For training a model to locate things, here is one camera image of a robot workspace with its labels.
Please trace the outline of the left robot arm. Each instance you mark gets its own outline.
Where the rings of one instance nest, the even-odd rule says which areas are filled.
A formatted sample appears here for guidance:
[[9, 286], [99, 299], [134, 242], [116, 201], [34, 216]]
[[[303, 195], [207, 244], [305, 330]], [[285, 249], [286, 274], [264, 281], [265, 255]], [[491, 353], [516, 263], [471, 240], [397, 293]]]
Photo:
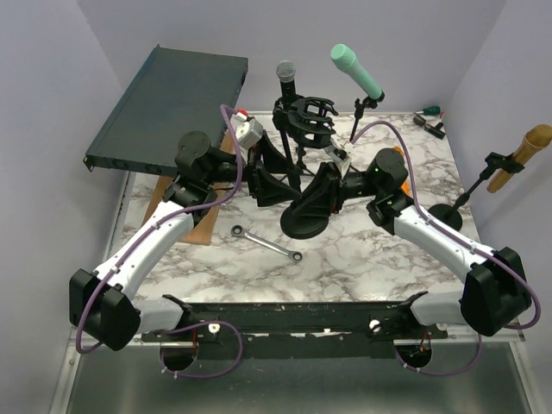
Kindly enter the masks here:
[[298, 198], [298, 190], [278, 180], [286, 170], [285, 158], [263, 128], [247, 122], [229, 134], [233, 154], [212, 147], [203, 132], [185, 134], [175, 157], [177, 174], [153, 214], [104, 263], [92, 272], [79, 269], [70, 278], [69, 317], [78, 340], [89, 335], [97, 345], [117, 351], [137, 334], [176, 329], [185, 316], [185, 305], [176, 298], [133, 301], [166, 252], [243, 183], [260, 207]]

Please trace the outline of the mint green toy microphone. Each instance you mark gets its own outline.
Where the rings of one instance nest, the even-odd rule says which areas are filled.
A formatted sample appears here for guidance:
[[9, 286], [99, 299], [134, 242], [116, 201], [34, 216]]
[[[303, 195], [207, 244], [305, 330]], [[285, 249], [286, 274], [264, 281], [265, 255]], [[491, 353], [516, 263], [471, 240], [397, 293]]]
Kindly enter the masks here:
[[379, 84], [358, 60], [355, 52], [345, 44], [336, 44], [330, 51], [336, 68], [348, 75], [371, 99], [380, 101], [384, 96]]

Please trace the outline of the black round-base shock-mount stand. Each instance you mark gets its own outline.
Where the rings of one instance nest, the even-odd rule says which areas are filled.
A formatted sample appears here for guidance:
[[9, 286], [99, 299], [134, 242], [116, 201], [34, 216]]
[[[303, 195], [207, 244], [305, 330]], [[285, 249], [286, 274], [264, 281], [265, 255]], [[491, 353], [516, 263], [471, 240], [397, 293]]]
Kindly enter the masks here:
[[325, 149], [336, 132], [333, 118], [338, 115], [335, 103], [322, 97], [293, 95], [279, 97], [273, 107], [273, 125], [279, 131], [287, 173], [299, 198], [284, 210], [280, 227], [285, 235], [306, 240], [320, 235], [329, 224], [331, 201], [337, 178], [324, 162], [316, 172], [304, 162], [308, 149]]

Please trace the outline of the black tripod clip stand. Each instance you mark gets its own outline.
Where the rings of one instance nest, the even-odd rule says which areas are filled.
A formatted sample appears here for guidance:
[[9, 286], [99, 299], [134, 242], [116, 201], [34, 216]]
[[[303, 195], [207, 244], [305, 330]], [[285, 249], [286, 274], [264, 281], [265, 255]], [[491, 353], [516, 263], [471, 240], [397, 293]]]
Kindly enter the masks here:
[[354, 125], [350, 133], [350, 137], [348, 140], [349, 142], [353, 142], [357, 127], [359, 125], [361, 118], [364, 116], [365, 110], [376, 109], [384, 99], [385, 99], [385, 93], [381, 92], [381, 95], [378, 98], [372, 98], [372, 97], [366, 96], [362, 101], [359, 98], [357, 98], [354, 101]]

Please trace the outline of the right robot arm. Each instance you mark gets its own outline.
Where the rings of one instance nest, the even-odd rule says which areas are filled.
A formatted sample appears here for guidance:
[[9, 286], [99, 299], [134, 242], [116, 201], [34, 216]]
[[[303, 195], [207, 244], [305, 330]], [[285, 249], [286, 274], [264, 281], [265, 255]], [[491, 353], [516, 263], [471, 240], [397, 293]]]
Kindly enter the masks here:
[[463, 284], [461, 292], [409, 298], [408, 318], [420, 326], [467, 325], [493, 336], [532, 304], [519, 255], [481, 245], [447, 225], [438, 229], [438, 220], [402, 190], [406, 178], [405, 161], [391, 148], [380, 150], [364, 172], [341, 175], [335, 163], [323, 162], [301, 197], [282, 213], [280, 227], [293, 239], [310, 239], [327, 228], [346, 200], [369, 197], [367, 213], [376, 226], [415, 244]]

